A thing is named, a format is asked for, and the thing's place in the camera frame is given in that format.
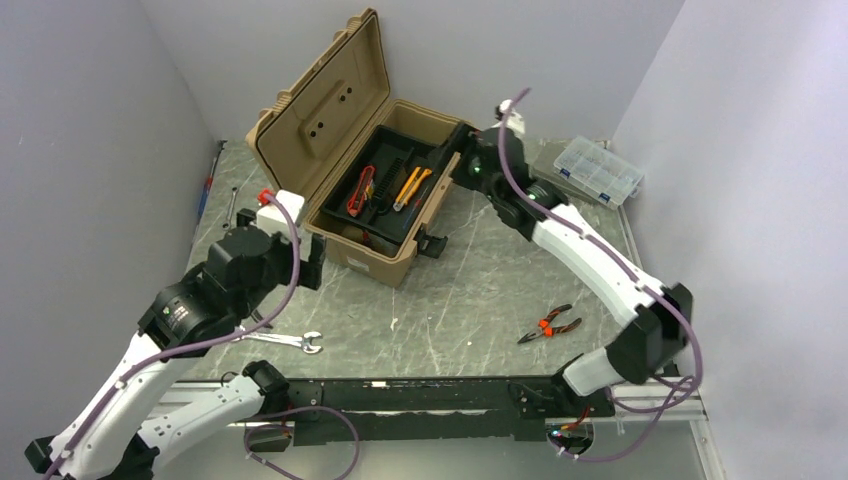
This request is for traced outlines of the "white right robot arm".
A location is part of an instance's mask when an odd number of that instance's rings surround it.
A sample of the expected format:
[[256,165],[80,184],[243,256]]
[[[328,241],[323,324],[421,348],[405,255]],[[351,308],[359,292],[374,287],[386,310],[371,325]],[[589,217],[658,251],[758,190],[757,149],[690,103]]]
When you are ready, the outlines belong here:
[[590,395],[619,383],[643,384],[685,347],[694,344],[693,298],[638,269],[592,228],[551,183],[527,171],[524,145],[513,129],[454,127],[439,149],[456,153],[450,177],[477,191],[508,228],[553,255],[593,293],[620,331],[607,345],[579,354],[555,376],[551,401],[574,415]]

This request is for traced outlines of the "orange black utility knife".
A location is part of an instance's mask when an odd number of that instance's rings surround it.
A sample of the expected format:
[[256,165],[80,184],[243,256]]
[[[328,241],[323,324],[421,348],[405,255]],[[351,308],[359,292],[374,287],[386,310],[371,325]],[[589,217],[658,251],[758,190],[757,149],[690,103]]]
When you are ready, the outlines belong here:
[[403,208],[405,208],[411,201],[412,197],[417,193],[421,184],[431,174],[432,170],[430,168],[422,166],[416,167],[396,196],[392,209],[395,212],[400,212]]

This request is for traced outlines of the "black tool tray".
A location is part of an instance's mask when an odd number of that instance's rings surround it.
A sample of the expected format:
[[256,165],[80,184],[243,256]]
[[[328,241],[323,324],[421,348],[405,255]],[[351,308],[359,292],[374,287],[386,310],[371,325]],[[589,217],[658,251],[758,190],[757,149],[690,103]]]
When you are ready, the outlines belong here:
[[[393,204],[396,197],[417,167],[432,170],[421,187],[434,186],[452,157],[449,146],[448,138],[433,144],[386,126],[376,127],[324,200],[321,212],[392,244],[402,244],[410,229],[406,221],[409,209],[405,207],[400,212],[395,211]],[[363,211],[353,217],[347,211],[347,204],[359,183],[361,172],[368,166],[375,168],[373,196],[365,203]]]

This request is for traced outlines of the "tan plastic toolbox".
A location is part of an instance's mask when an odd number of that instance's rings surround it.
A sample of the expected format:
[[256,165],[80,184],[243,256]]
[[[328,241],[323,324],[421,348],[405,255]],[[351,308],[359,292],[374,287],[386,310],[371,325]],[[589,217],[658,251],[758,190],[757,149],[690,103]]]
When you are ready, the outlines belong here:
[[435,258],[444,249],[445,239],[428,229],[451,187],[458,154],[429,187],[400,245],[369,234],[367,248],[363,229],[323,214],[321,206],[376,127],[439,144],[461,122],[467,123],[392,97],[379,16],[368,8],[351,17],[306,72],[261,111],[246,141],[274,187],[306,199],[304,227],[326,239],[331,261],[396,287],[415,257]]

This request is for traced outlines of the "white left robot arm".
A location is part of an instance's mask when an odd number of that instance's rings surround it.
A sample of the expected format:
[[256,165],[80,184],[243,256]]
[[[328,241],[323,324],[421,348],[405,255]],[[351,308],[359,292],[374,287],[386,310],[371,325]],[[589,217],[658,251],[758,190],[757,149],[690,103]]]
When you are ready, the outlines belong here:
[[275,288],[319,288],[326,241],[307,256],[287,222],[249,220],[213,243],[204,261],[161,290],[142,315],[118,365],[61,433],[33,440],[25,456],[46,479],[150,479],[173,457],[225,425],[279,417],[289,382],[265,360],[172,413],[151,411],[215,345],[241,339],[243,321]]

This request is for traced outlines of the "red black utility knife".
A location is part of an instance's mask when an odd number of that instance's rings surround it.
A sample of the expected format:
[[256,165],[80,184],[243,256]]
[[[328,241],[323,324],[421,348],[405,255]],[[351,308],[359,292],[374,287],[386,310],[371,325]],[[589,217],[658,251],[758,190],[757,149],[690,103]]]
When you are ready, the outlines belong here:
[[357,218],[369,201],[374,189],[375,174],[376,168],[372,164],[361,170],[356,186],[346,204],[346,211],[352,218]]

